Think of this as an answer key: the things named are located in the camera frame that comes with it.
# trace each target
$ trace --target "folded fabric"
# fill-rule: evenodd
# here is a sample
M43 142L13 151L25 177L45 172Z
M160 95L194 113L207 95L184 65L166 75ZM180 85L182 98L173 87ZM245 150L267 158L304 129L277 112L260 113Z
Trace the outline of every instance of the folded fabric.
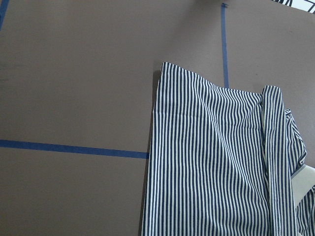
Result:
M142 235L296 236L311 205L296 214L291 176L306 149L280 88L221 88L169 62L161 72Z

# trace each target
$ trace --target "stripe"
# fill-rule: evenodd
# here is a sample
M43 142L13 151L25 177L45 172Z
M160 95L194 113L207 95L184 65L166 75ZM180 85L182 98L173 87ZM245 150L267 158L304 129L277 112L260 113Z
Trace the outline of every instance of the stripe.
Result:
M296 208L299 233L313 236L315 232L315 186L307 193Z
M314 204L296 215L290 182L306 150L280 88L221 88L164 62L153 114L142 236L308 230Z
M9 0L2 0L0 5L0 30L4 21L5 13L8 8Z
M70 152L89 155L104 155L104 156L117 156L117 157L131 157L131 158L149 158L149 153L137 151L124 151L115 149L104 149L95 147L78 147L57 144L42 144L21 141L0 140L0 147L2 148L19 148L31 149L41 151L57 151L57 152Z
M223 75L224 87L228 88L228 69L227 69L227 46L226 46L226 32L225 32L225 8L228 5L222 3L221 5L221 38L222 38L222 57L223 57Z
M281 3L283 5L291 6L291 7L292 7L292 5L294 5L294 8L297 8L297 9L300 9L300 10L303 10L303 11L307 11L307 12L310 12L310 13L313 12L313 14L315 14L315 11L314 11L315 2L311 1L311 0L294 0L295 4L293 4L293 0L286 0L286 2L284 0L272 0L272 1ZM308 2L308 3L311 3L312 6L310 7L309 4L301 4L304 1Z

